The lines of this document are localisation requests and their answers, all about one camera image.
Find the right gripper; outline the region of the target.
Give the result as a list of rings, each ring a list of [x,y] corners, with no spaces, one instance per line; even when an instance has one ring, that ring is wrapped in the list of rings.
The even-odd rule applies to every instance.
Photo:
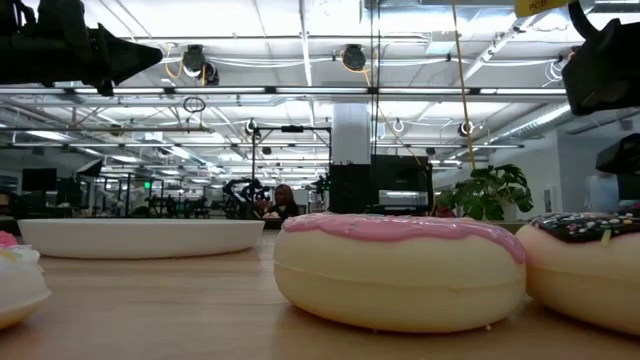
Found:
[[[562,70],[573,114],[640,107],[640,22],[611,20],[585,40]],[[640,175],[640,133],[598,153],[595,168],[611,174]]]

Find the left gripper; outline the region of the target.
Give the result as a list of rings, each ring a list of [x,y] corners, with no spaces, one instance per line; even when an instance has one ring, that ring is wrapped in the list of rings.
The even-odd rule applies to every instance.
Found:
[[[81,0],[0,0],[0,84],[81,81],[100,83],[100,61],[91,44]],[[162,51],[115,37],[98,24],[106,76],[98,87],[113,96],[114,87],[158,64]]]

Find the large chocolate frosted donut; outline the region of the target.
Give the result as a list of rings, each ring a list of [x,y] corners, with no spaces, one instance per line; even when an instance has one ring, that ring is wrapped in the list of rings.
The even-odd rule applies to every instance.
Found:
[[[640,217],[549,213],[516,233],[527,294],[573,319],[640,336]]]

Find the large pink frosted donut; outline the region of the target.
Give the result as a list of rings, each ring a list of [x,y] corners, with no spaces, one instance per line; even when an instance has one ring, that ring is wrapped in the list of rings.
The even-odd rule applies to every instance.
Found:
[[[450,333],[506,318],[526,288],[526,251],[481,221],[317,213],[274,245],[282,295],[318,317],[383,331]]]

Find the long overhead light bar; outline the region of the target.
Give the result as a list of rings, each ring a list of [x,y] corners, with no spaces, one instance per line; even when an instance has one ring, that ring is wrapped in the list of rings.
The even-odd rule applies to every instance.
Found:
[[[562,88],[457,88],[457,87],[330,87],[330,86],[253,86],[253,87],[123,87],[98,91],[88,87],[36,88],[0,87],[0,95],[522,95],[564,96]]]

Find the green potted plant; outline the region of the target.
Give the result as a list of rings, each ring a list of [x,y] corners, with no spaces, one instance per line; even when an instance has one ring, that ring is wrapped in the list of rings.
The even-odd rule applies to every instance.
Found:
[[[433,214],[475,220],[505,219],[505,209],[514,205],[527,213],[534,207],[524,172],[514,164],[487,166],[471,171],[470,177],[443,190],[435,197]]]

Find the black monitor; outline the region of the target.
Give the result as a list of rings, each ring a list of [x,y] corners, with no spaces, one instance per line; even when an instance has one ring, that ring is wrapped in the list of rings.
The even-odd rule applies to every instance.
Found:
[[[55,191],[57,188],[56,168],[25,168],[22,170],[21,190],[33,191]]]

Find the yellow label tag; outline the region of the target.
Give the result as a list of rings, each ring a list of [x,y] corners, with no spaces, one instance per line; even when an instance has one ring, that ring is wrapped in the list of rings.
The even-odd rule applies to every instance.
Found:
[[[575,0],[515,0],[514,11],[518,18],[537,15],[547,10],[561,8]]]

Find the white round plate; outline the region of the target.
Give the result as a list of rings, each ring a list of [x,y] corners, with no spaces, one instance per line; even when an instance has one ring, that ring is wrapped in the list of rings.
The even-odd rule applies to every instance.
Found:
[[[40,254],[74,259],[152,259],[217,255],[251,248],[259,220],[67,218],[18,222]]]

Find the person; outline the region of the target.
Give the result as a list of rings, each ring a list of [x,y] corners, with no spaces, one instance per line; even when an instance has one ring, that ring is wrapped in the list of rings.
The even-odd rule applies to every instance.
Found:
[[[277,213],[281,219],[299,215],[299,207],[294,200],[293,190],[286,184],[280,184],[274,191],[275,201],[270,213]]]

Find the white pillar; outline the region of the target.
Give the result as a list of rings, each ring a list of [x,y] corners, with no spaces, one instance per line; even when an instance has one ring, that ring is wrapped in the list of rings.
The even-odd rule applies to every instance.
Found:
[[[366,103],[334,103],[332,160],[337,165],[369,164],[371,120]]]

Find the small white frosted donut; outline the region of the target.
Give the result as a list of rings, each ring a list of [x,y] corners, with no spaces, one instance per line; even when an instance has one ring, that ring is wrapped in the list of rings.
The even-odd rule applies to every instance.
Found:
[[[0,231],[0,330],[31,316],[51,295],[39,259],[30,245]]]

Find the black background rig frame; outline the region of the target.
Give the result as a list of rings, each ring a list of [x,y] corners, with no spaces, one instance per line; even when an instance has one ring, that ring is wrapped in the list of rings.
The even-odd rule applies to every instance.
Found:
[[[328,148],[328,160],[329,164],[333,160],[333,136],[332,129],[330,127],[317,127],[317,126],[302,126],[302,125],[283,125],[283,126],[258,126],[253,125],[251,133],[251,179],[256,177],[256,149],[258,148],[257,134],[261,134],[261,141],[266,140],[272,132],[281,133],[303,133],[305,131],[311,132],[315,135],[325,147]],[[328,140],[325,140],[319,135],[320,131],[328,133]]]

